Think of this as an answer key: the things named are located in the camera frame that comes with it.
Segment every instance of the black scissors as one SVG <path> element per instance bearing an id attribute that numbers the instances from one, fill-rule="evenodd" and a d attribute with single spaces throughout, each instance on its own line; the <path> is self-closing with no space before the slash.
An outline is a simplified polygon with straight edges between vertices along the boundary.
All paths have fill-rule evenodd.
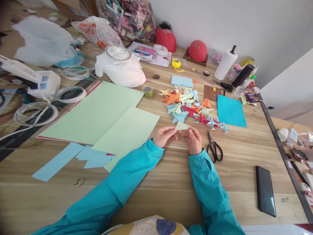
<path id="1" fill-rule="evenodd" d="M 213 156 L 214 156 L 214 161 L 213 161 L 213 163 L 215 163 L 216 161 L 221 162 L 221 161 L 223 160 L 223 151 L 222 151 L 221 147 L 220 147 L 215 141 L 213 141 L 212 136 L 211 136 L 211 134 L 210 134 L 209 131 L 208 131 L 208 133 L 209 133 L 209 140 L 210 140 L 210 143 L 209 143 L 209 145 L 208 145 L 208 148 L 206 149 L 206 152 L 209 154 L 209 147 L 210 147 L 210 149 L 211 149 L 211 151 L 212 151 L 212 153 L 213 153 Z M 219 148 L 219 150 L 221 151 L 221 158 L 220 158 L 220 159 L 219 159 L 218 156 L 217 156 L 216 146 L 217 146 L 217 147 Z"/>
<path id="2" fill-rule="evenodd" d="M 232 90 L 233 90 L 233 86 L 231 84 L 228 84 L 228 83 L 225 83 L 225 82 L 217 82 L 217 81 L 214 81 L 216 82 L 217 84 L 219 84 L 221 87 L 223 87 L 226 91 L 232 93 Z"/>

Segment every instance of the teal jacket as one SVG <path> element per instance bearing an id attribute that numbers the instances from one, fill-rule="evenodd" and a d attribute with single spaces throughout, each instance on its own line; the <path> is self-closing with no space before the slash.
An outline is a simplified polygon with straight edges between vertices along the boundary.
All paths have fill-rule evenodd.
<path id="1" fill-rule="evenodd" d="M 55 224 L 48 225 L 35 235 L 100 235 L 109 228 L 112 216 L 125 205 L 148 171 L 163 155 L 164 149 L 152 139 L 131 151 L 114 167 L 110 175 L 94 187 L 82 200 L 73 204 Z M 217 171 L 207 152 L 189 156 L 193 185 L 202 206 L 204 227 L 192 225 L 191 235 L 245 234 L 222 187 Z"/>

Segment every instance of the white wall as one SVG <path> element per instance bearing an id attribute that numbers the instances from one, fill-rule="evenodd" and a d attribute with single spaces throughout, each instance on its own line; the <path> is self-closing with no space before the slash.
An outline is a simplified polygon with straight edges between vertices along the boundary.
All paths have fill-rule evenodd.
<path id="1" fill-rule="evenodd" d="M 261 89 L 261 95 L 272 117 L 313 126 L 313 49 L 285 69 Z"/>
<path id="2" fill-rule="evenodd" d="M 187 48 L 199 39 L 208 48 L 223 51 L 237 45 L 239 63 L 247 55 L 253 56 L 255 64 L 260 65 L 256 83 L 261 88 L 313 47 L 313 40 L 307 41 L 299 44 L 299 50 L 286 53 L 313 25 L 312 0 L 150 2 L 157 21 L 166 20 L 172 25 L 178 46 Z M 282 57 L 281 64 L 275 66 Z"/>

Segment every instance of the black phone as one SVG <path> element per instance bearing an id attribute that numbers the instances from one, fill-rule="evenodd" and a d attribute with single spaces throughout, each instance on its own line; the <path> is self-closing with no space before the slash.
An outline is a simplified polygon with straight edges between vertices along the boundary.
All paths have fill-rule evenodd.
<path id="1" fill-rule="evenodd" d="M 257 166 L 258 208 L 261 212 L 276 217 L 271 172 Z"/>

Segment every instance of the paper towel roll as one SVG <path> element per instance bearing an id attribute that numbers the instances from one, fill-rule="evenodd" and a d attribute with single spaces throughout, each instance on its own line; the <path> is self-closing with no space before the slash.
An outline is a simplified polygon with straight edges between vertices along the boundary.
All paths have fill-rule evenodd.
<path id="1" fill-rule="evenodd" d="M 219 66 L 215 71 L 214 76 L 218 80 L 223 80 L 227 75 L 228 71 L 230 70 L 230 68 L 232 67 L 232 65 L 235 63 L 237 57 L 238 55 L 235 52 L 233 52 L 232 54 L 231 51 L 226 51 L 222 57 Z"/>

